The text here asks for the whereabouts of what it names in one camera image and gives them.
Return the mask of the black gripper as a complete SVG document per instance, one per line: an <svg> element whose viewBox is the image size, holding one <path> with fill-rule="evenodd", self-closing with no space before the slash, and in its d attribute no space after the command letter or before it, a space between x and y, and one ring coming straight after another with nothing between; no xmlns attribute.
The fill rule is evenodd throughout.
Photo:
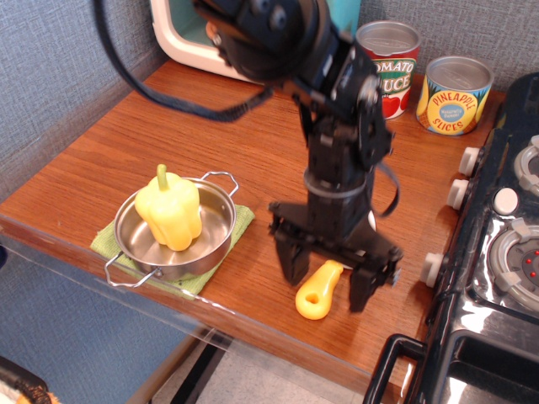
<svg viewBox="0 0 539 404"><path fill-rule="evenodd" d="M305 177L305 204L272 202L270 232L286 281L298 285L308 272L310 255L319 253L352 268L350 311L362 312L385 283L396 281L400 247L371 228L374 177L365 176L346 189L341 184Z"/></svg>

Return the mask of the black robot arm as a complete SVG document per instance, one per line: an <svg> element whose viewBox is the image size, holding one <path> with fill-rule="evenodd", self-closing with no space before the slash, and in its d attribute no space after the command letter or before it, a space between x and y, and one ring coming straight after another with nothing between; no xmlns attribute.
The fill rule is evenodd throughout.
<svg viewBox="0 0 539 404"><path fill-rule="evenodd" d="M324 1L197 1L216 27L220 57L296 103L308 149L307 202L269 205L283 274L306 275L311 253L352 270L350 310L361 312L395 277L402 251L368 221L376 170L392 150L376 66L338 31Z"/></svg>

